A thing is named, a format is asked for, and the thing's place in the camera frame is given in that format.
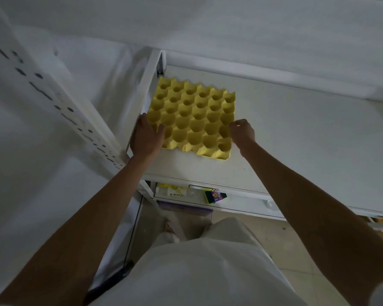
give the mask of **shelf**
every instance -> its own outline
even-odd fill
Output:
[[[285,220],[280,211],[273,211],[266,206],[266,201],[251,197],[242,197],[239,195],[227,194],[227,198],[219,203],[207,204],[204,199],[204,191],[193,190],[193,195],[183,197],[171,197],[167,195],[166,188],[156,188],[155,199],[178,203],[183,205],[199,206],[214,210],[228,211],[232,213],[241,213],[271,219]]]
[[[235,91],[236,119],[269,153],[352,209],[383,214],[383,103],[173,66],[165,77]],[[234,145],[226,161],[161,150],[144,179],[267,195]]]

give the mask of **yellow egg tray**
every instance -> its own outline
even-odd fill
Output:
[[[235,92],[161,77],[147,117],[155,130],[166,126],[162,148],[227,160],[235,100]]]

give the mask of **hand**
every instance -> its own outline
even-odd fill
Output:
[[[229,124],[231,139],[240,149],[244,157],[245,149],[249,144],[255,142],[255,132],[246,119],[236,120]]]
[[[139,116],[131,139],[133,156],[152,159],[159,152],[164,140],[164,124],[161,123],[157,132],[149,124],[145,113]]]

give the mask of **forearm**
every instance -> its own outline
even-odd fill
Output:
[[[148,158],[130,159],[35,253],[0,303],[81,304],[148,164]]]
[[[363,305],[383,281],[383,239],[255,142],[242,152],[322,273],[349,302]]]

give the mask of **white pants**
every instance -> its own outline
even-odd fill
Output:
[[[247,228],[244,223],[235,217],[223,219],[216,224],[213,224],[201,237],[210,239],[219,239],[229,242],[239,242],[257,246],[263,249],[261,243],[257,240],[254,234]],[[162,232],[153,242],[150,248],[166,245],[177,244],[179,238],[170,232]]]

